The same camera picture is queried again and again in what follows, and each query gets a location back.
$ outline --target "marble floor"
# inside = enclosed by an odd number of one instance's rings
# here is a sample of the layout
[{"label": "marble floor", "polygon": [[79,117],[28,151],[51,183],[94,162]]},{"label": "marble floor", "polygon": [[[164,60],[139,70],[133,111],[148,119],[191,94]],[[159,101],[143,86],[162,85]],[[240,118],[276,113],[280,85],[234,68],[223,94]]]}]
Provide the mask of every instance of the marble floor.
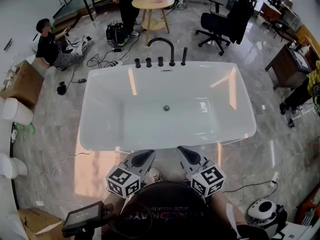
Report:
[{"label": "marble floor", "polygon": [[[254,18],[247,24],[242,43],[225,47],[223,56],[219,56],[214,43],[198,47],[206,36],[195,35],[195,30],[201,29],[201,14],[208,11],[207,6],[192,3],[185,10],[173,10],[167,16],[170,34],[162,29],[151,32],[150,38],[171,40],[177,61],[182,59],[183,48],[188,47],[187,61],[236,63],[251,99],[257,131],[254,136],[237,142],[196,146],[194,149],[205,152],[221,165],[227,176],[225,191],[269,181],[277,171],[280,176],[278,189],[269,199],[284,205],[292,221],[296,206],[320,179],[319,162],[310,148],[310,142],[320,136],[318,115],[312,105],[303,105],[305,114],[295,120],[295,128],[288,127],[286,116],[280,114],[279,103],[289,91],[273,91],[272,70],[265,72],[265,67],[285,42],[281,42],[278,36],[274,39],[273,32],[266,30],[265,25],[257,25]],[[70,32],[71,39],[83,34],[93,37],[84,62],[75,71],[74,81],[86,78],[88,72],[97,67],[88,67],[88,59],[96,53],[102,58],[110,50],[105,33],[113,19],[121,20],[118,11],[99,14],[94,21],[84,17]],[[125,64],[134,64],[135,58],[144,61],[150,57],[156,61],[158,56],[163,56],[165,61],[170,60],[166,43],[147,47],[145,38],[146,33],[143,32]],[[125,50],[134,41],[133,38],[129,40]],[[111,60],[114,56],[117,54],[109,53],[107,58]],[[50,68],[46,72],[34,109],[36,133],[20,132],[13,147],[14,157],[21,159],[29,171],[27,176],[17,178],[16,192],[20,207],[33,207],[35,201],[41,200],[44,202],[41,209],[62,219],[72,210],[104,200],[108,195],[106,174],[127,155],[118,151],[94,151],[91,155],[70,157],[91,152],[81,147],[78,136],[85,84],[71,83],[64,96],[56,91],[58,83],[68,83],[72,74],[73,68],[63,72]],[[154,167],[161,171],[164,179],[178,181],[184,177],[174,150],[157,150]],[[245,212],[255,197],[265,195],[268,189],[268,184],[250,186],[227,196]]]}]

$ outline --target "black control handle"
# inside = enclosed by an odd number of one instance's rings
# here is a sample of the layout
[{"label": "black control handle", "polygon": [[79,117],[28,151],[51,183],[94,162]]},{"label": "black control handle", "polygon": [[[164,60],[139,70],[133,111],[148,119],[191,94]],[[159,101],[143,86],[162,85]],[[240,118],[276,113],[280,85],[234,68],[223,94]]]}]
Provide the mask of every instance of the black control handle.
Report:
[{"label": "black control handle", "polygon": [[184,47],[184,49],[183,49],[183,56],[182,56],[182,62],[181,62],[181,65],[182,65],[182,66],[185,66],[185,65],[186,65],[187,51],[188,51],[188,48],[187,48],[187,47]]},{"label": "black control handle", "polygon": [[147,68],[151,68],[152,64],[151,64],[151,58],[146,58],[145,59],[145,62],[146,62],[146,67]]},{"label": "black control handle", "polygon": [[135,67],[136,67],[137,69],[141,68],[140,59],[136,58],[136,59],[134,60],[134,62],[135,62]]},{"label": "black control handle", "polygon": [[162,67],[164,65],[164,58],[163,57],[158,57],[158,66]]}]

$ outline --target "person sitting on floor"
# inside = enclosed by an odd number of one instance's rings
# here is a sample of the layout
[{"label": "person sitting on floor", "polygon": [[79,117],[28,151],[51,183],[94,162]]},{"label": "person sitting on floor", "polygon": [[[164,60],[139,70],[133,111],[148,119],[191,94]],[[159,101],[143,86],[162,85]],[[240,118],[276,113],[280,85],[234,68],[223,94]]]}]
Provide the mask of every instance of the person sitting on floor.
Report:
[{"label": "person sitting on floor", "polygon": [[284,100],[284,103],[280,104],[282,115],[284,115],[289,108],[294,110],[315,95],[314,87],[316,84],[320,84],[320,60],[317,60],[315,65],[316,70],[307,74],[307,79],[294,89],[293,93]]},{"label": "person sitting on floor", "polygon": [[83,52],[81,52],[80,55],[79,53],[66,53],[67,42],[65,34],[68,33],[69,29],[70,28],[67,27],[62,33],[54,35],[51,33],[51,23],[49,19],[44,18],[37,23],[36,30],[41,33],[41,36],[35,57],[39,64],[45,69],[54,66],[58,70],[63,71],[83,59]]}]

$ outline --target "black office chair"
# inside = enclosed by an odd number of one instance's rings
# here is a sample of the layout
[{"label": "black office chair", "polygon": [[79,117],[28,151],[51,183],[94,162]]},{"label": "black office chair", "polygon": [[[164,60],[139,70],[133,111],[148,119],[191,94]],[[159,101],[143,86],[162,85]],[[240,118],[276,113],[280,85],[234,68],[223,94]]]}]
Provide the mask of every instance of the black office chair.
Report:
[{"label": "black office chair", "polygon": [[[209,32],[205,32],[202,30],[196,30],[195,34],[197,35],[199,33],[202,33],[206,36],[209,36],[208,39],[206,39],[203,42],[198,44],[199,47],[202,47],[203,44],[208,43],[210,41],[215,41],[221,50],[219,52],[219,55],[222,56],[225,53],[225,50],[223,49],[223,47],[221,45],[222,42],[226,42],[227,46],[229,46],[231,43],[230,40],[226,40],[226,39],[222,38],[222,35],[229,37],[231,35],[230,32],[234,31],[234,29],[236,29],[238,26],[236,26],[236,25],[233,26],[232,20],[230,20],[227,16],[225,16],[223,14],[219,14],[219,6],[223,6],[222,3],[216,2],[214,0],[210,0],[210,1],[212,3],[215,3],[215,12],[212,12],[212,11],[210,11],[210,13],[204,12],[201,15],[201,27],[203,27],[205,30],[208,30]],[[232,13],[233,10],[236,13],[238,13],[239,8],[236,8],[238,2],[236,2],[234,4],[230,13]],[[243,12],[243,13],[246,13],[246,15],[244,17],[245,17],[245,25],[247,25],[251,15],[248,16],[248,12]]]}]

